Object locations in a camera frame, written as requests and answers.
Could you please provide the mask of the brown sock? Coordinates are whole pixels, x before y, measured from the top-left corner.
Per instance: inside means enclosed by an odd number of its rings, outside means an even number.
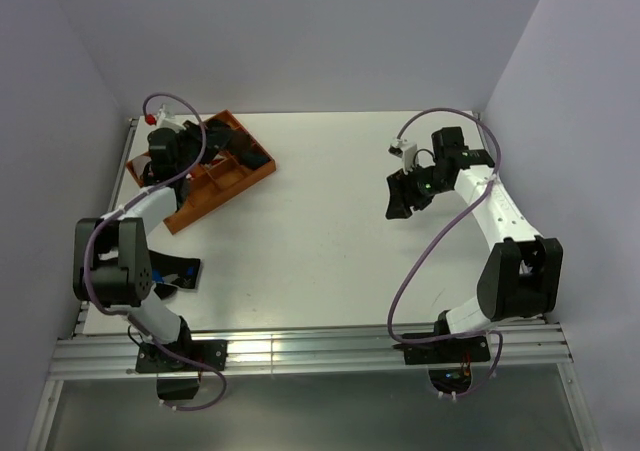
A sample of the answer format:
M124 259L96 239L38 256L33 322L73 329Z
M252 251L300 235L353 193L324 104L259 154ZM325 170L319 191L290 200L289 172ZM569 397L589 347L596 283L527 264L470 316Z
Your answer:
M240 155L249 151L251 147L251 137L240 129L234 129L227 144L228 151L234 155Z

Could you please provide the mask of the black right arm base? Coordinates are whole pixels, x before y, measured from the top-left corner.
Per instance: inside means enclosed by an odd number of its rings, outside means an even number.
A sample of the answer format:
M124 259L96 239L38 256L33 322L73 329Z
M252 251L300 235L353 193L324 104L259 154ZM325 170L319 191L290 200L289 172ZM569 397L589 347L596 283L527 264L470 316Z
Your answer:
M471 365L490 360L488 342L484 337L450 339L433 343L409 345L397 343L394 349L403 353L407 366L447 365L447 368L429 369L431 385L444 394L467 392L473 381Z

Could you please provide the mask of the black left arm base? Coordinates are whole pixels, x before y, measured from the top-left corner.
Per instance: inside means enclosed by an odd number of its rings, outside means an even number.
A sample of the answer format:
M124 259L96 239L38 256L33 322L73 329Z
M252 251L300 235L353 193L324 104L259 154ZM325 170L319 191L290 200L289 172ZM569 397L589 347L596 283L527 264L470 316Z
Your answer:
M217 404L226 394L228 384L222 374L226 367L228 342L222 339L196 340L187 353L171 350L168 345L160 349L157 345L143 342L139 345L135 372L141 375L157 375L156 394L165 405L178 409L199 410L202 405L186 405L200 390L204 373L216 374L221 380L221 390L213 399Z

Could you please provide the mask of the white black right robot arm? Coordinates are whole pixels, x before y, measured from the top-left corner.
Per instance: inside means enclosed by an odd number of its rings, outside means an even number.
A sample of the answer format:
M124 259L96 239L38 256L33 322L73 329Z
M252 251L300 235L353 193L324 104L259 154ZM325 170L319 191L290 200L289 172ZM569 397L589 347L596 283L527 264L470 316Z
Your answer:
M389 151L402 161L386 179L389 204L386 218L408 219L433 198L457 193L473 216L490 250L476 285L464 304L443 312L433 336L435 354L452 361L468 345L467 337L492 324L529 318L552 311L557 300L563 248L544 237L511 199L498 176L498 163L485 149L471 149L458 127L445 127L431 136L430 166L417 162L416 143L396 138Z

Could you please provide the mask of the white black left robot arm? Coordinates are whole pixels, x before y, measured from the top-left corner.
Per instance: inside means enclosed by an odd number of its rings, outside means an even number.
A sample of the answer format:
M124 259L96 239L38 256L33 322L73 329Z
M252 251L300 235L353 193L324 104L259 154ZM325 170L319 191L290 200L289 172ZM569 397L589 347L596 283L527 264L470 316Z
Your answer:
M185 318L157 292L167 281L158 272L147 236L187 204L196 166L208 164L232 139L230 125L169 122L147 137L148 151L133 160L142 186L121 207L75 227L73 291L103 314L124 318L137 331L139 366L161 372L225 366L223 340L196 341Z

